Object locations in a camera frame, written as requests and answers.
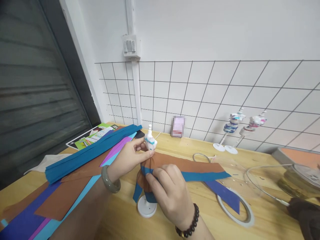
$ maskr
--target phone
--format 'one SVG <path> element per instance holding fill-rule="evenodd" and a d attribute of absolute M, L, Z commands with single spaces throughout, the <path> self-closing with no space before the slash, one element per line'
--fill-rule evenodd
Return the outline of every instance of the phone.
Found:
<path fill-rule="evenodd" d="M 185 124 L 185 118 L 183 116 L 174 116 L 172 120 L 172 137 L 182 137 Z"/>
<path fill-rule="evenodd" d="M 141 130 L 137 131 L 137 134 L 134 136 L 134 138 L 138 139 L 138 138 L 143 138 L 144 137 L 144 133 Z"/>

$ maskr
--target hand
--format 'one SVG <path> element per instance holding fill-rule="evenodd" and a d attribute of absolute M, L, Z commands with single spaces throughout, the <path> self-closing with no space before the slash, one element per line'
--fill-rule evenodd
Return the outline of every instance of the hand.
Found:
<path fill-rule="evenodd" d="M 154 151 L 146 151 L 141 154 L 136 153 L 140 150 L 147 150 L 144 138 L 133 139 L 124 145 L 116 159 L 107 168 L 109 179 L 112 182 L 130 172 L 135 166 L 152 157 L 154 154 Z"/>
<path fill-rule="evenodd" d="M 152 174 L 148 173 L 146 178 L 164 215 L 181 231 L 187 230 L 193 220 L 194 205 L 179 168 L 163 165 Z"/>

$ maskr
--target beaded bracelet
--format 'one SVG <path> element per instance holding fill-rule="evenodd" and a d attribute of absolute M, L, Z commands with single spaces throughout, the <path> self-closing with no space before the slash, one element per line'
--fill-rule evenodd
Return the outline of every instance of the beaded bracelet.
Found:
<path fill-rule="evenodd" d="M 199 207 L 194 203 L 194 216 L 192 220 L 191 226 L 186 231 L 181 231 L 179 228 L 176 227 L 177 234 L 180 237 L 188 238 L 194 232 L 195 227 L 197 226 L 198 218 L 199 218 Z"/>

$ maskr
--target wall switch box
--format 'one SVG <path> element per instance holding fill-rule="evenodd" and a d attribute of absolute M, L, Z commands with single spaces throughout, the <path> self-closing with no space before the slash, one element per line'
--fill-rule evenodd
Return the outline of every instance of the wall switch box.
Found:
<path fill-rule="evenodd" d="M 140 58 L 140 40 L 137 40 L 136 35 L 122 36 L 123 55 L 125 57 Z"/>

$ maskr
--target wooden tabletop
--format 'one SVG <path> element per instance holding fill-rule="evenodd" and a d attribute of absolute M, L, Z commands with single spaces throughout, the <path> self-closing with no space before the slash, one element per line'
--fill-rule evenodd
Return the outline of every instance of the wooden tabletop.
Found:
<path fill-rule="evenodd" d="M 172 138 L 169 134 L 161 133 L 157 138 L 157 152 L 192 160 L 194 153 L 203 153 L 207 156 L 223 156 L 235 160 L 244 168 L 262 165 L 279 164 L 271 155 L 238 149 L 237 155 L 228 152 L 219 152 L 212 147 L 212 143 L 190 138 Z M 61 153 L 74 153 L 75 149 L 67 148 Z M 95 239 L 181 239 L 176 234 L 174 226 L 163 215 L 160 207 L 151 218 L 139 215 L 136 203 L 132 196 L 136 184 L 136 175 L 140 166 L 121 178 L 121 191 L 114 194 L 107 203 L 107 211 L 96 233 Z M 229 174 L 235 173 L 232 167 L 225 167 Z M 284 193 L 276 181 L 284 172 L 282 167 L 254 170 L 260 186 L 270 194 L 285 201 L 290 196 Z M 32 171 L 0 191 L 0 212 L 14 204 L 46 181 L 44 173 Z M 261 194 L 260 197 L 244 197 L 251 205 L 255 217 L 255 224 L 251 228 L 244 228 L 233 222 L 222 211 L 216 195 L 202 182 L 187 183 L 193 202 L 197 203 L 200 214 L 206 222 L 213 236 L 219 239 L 303 239 L 299 224 L 291 218 L 285 206 L 272 198 Z M 233 212 L 238 219 L 246 219 L 246 211 L 241 204 L 240 216 Z"/>

